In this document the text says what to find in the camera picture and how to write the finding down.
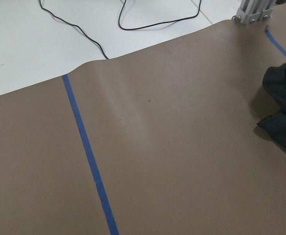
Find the aluminium frame post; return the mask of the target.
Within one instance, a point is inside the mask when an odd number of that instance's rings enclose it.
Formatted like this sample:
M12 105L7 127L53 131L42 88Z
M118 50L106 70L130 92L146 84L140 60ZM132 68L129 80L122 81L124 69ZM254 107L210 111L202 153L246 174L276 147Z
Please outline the aluminium frame post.
M267 20L271 17L275 4L275 0L242 0L232 20L242 25Z

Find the black graphic t-shirt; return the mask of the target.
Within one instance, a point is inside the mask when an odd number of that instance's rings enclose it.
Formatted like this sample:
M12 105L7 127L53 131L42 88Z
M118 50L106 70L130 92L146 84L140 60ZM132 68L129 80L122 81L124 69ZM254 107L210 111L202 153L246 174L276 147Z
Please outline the black graphic t-shirt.
M263 77L262 86L280 109L261 119L257 125L286 149L286 63L279 67L269 67Z

